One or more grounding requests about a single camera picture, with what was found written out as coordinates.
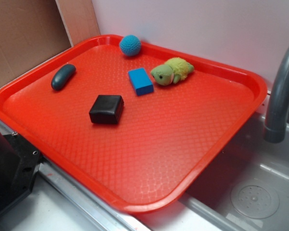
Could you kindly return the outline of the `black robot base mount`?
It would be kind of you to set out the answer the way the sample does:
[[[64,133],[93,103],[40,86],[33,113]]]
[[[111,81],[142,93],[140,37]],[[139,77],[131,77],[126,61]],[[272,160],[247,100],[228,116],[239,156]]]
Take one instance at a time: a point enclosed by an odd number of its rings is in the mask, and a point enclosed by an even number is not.
[[[0,132],[0,217],[31,194],[40,159],[23,136]]]

